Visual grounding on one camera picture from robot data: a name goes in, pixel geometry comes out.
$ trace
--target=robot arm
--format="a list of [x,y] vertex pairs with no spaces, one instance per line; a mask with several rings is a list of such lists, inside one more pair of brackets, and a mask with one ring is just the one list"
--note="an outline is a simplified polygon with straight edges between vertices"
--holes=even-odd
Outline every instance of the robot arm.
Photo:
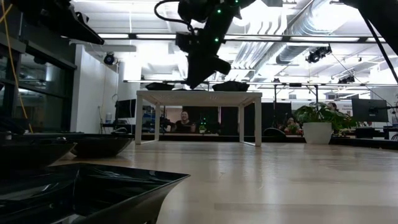
[[[233,17],[241,18],[240,10],[255,0],[180,0],[178,14],[182,23],[192,19],[206,22],[203,29],[178,32],[176,45],[188,53],[187,84],[195,88],[215,72],[228,74],[231,65],[217,56]],[[397,0],[340,0],[343,4],[357,8],[364,19],[368,19],[386,42],[398,54],[398,1]]]

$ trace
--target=computer monitor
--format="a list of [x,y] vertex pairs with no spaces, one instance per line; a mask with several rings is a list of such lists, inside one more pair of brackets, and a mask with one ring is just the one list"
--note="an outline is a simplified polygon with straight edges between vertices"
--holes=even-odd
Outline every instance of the computer monitor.
[[136,100],[118,101],[117,107],[118,119],[136,117]]
[[356,121],[388,122],[387,101],[352,99],[353,118]]

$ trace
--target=green leaves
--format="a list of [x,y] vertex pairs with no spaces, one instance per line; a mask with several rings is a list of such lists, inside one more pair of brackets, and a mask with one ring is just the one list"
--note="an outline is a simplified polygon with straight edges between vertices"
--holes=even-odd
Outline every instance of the green leaves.
[[302,106],[295,112],[295,117],[301,123],[331,123],[334,130],[357,126],[356,121],[350,115],[333,111],[324,103],[310,103],[308,106]]

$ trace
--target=black cable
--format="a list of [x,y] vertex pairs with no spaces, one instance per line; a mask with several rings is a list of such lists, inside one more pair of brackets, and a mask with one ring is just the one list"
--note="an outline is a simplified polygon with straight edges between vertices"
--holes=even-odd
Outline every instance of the black cable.
[[162,20],[164,20],[164,21],[179,22],[179,23],[185,24],[185,25],[187,25],[188,30],[189,30],[192,34],[195,34],[195,30],[194,30],[193,26],[192,26],[190,23],[185,22],[185,21],[183,21],[182,19],[171,19],[171,18],[166,18],[166,17],[164,17],[164,16],[161,16],[161,15],[157,12],[157,8],[158,8],[161,4],[165,4],[165,3],[168,3],[168,2],[179,2],[179,1],[180,1],[180,0],[163,0],[163,1],[158,2],[158,3],[155,5],[155,8],[154,8],[155,15],[156,15],[159,19],[162,19]]
[[398,76],[397,76],[397,74],[396,74],[396,71],[394,70],[394,67],[393,67],[392,64],[391,64],[391,61],[390,61],[390,59],[388,58],[388,55],[387,55],[386,51],[384,50],[384,47],[383,47],[383,45],[381,44],[381,42],[380,42],[380,40],[379,40],[379,37],[376,35],[376,32],[374,31],[372,24],[369,22],[369,19],[367,19],[367,18],[364,17],[364,15],[362,14],[362,12],[361,12],[361,15],[362,15],[362,18],[365,20],[365,23],[366,23],[366,25],[368,26],[369,30],[371,31],[372,36],[373,36],[374,39],[376,40],[376,43],[377,43],[377,45],[379,46],[380,51],[381,51],[381,53],[383,54],[383,57],[384,57],[384,59],[386,60],[386,62],[387,62],[387,64],[388,64],[388,67],[390,68],[390,70],[391,70],[391,72],[392,72],[392,75],[394,76],[394,78],[396,79],[396,82],[398,83]]
[[[338,60],[337,58],[336,58],[336,56],[333,54],[333,53],[331,53],[332,54],[332,56],[334,56],[334,58],[336,59],[336,61],[338,61],[338,63],[341,65],[341,66],[343,66],[343,68],[350,74],[350,75],[352,75],[358,82],[360,82],[360,84],[362,84],[362,85],[364,85],[370,92],[372,92],[373,94],[375,94],[377,97],[379,97],[380,99],[382,99],[382,100],[384,100],[389,106],[391,106],[391,107],[394,107],[392,104],[390,104],[387,100],[385,100],[383,97],[381,97],[381,96],[379,96],[377,93],[375,93],[372,89],[370,89],[368,86],[366,86],[363,82],[361,82],[361,80],[359,80],[358,78],[356,78],[356,76],[353,74],[353,73],[351,73],[341,62],[340,62],[340,60]],[[394,115],[395,115],[395,117],[396,117],[396,120],[398,121],[398,117],[397,117],[397,113],[394,111]]]

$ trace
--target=yellow cable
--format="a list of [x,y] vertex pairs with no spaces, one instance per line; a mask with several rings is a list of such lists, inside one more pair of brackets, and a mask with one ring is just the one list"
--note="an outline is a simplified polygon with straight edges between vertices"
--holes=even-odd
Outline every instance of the yellow cable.
[[[7,18],[6,18],[7,12],[6,12],[6,7],[5,7],[5,5],[4,5],[4,0],[1,1],[1,5],[2,5],[2,14],[3,14],[3,16],[2,16],[2,18],[0,19],[0,22],[4,19],[4,25],[6,26],[6,36],[7,36],[7,43],[8,43],[8,53],[10,54],[10,61],[11,61],[12,73],[14,74],[15,86],[16,86],[17,92],[18,92],[18,94],[19,94],[19,85],[18,85],[17,74],[16,74],[16,71],[15,71],[14,60],[12,59],[12,50],[11,50],[10,38],[9,38],[9,34],[8,34],[8,24],[7,24]],[[33,129],[32,129],[32,126],[30,125],[29,119],[28,119],[28,117],[27,117],[26,110],[25,110],[25,106],[24,106],[24,102],[23,102],[23,100],[22,100],[22,96],[21,96],[21,95],[19,96],[19,101],[21,102],[21,106],[22,106],[22,110],[23,110],[23,112],[24,112],[25,119],[28,121],[29,129],[30,129],[31,133],[33,133]]]

